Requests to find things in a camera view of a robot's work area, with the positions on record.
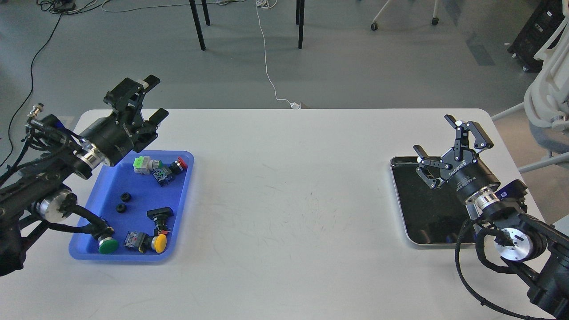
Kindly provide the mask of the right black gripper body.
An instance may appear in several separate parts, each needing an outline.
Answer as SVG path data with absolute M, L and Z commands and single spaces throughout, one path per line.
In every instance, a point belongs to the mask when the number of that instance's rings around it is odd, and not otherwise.
M 501 184 L 477 153 L 467 152 L 465 158 L 454 158 L 450 148 L 443 156 L 429 158 L 429 162 L 418 163 L 418 176 L 432 190 L 448 184 L 462 202 L 469 202 L 484 189 L 496 191 Z

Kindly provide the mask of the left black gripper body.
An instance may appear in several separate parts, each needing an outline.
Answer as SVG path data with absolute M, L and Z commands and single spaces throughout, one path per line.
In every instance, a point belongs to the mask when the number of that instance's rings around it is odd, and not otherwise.
M 131 151 L 141 152 L 158 134 L 147 132 L 144 122 L 120 122 L 114 116 L 98 118 L 80 134 L 80 160 L 90 168 L 113 167 Z

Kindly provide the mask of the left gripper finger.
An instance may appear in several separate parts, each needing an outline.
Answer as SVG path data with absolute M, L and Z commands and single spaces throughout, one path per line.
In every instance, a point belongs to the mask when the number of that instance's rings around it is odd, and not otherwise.
M 144 122 L 144 128 L 147 132 L 156 132 L 160 123 L 169 115 L 166 109 L 159 108 L 153 113 L 148 120 Z
M 116 118 L 134 118 L 140 115 L 146 93 L 159 83 L 160 79 L 155 75 L 149 75 L 144 80 L 125 78 L 106 93 L 104 103 L 113 109 Z

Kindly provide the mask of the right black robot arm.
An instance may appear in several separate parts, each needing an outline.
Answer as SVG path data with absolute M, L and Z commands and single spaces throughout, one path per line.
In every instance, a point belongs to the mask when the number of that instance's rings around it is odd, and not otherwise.
M 557 320 L 569 317 L 569 251 L 567 235 L 527 213 L 527 186 L 514 180 L 500 188 L 499 180 L 478 154 L 493 143 L 479 123 L 445 119 L 456 134 L 454 145 L 440 157 L 431 157 L 419 145 L 417 174 L 431 189 L 448 184 L 464 204 L 481 213 L 464 221 L 455 247 L 455 265 L 465 288 L 484 306 L 508 316 L 528 320 L 502 308 L 472 289 L 461 271 L 459 254 L 467 231 L 478 225 L 475 249 L 482 265 L 494 272 L 518 275 L 529 290 L 527 296 Z

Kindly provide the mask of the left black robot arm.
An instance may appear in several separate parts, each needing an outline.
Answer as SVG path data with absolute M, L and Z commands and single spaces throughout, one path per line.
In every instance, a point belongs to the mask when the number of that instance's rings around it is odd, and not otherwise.
M 160 108 L 145 120 L 141 109 L 145 95 L 159 82 L 154 75 L 122 80 L 104 98 L 112 113 L 80 134 L 66 129 L 53 115 L 39 120 L 43 106 L 35 105 L 27 118 L 20 156 L 1 176 L 4 184 L 20 173 L 17 182 L 1 188 L 2 276 L 23 268 L 27 250 L 47 229 L 89 234 L 102 254 L 118 249 L 114 229 L 78 205 L 76 194 L 64 181 L 72 174 L 87 180 L 98 165 L 115 166 L 130 152 L 141 152 L 156 140 L 168 111 Z

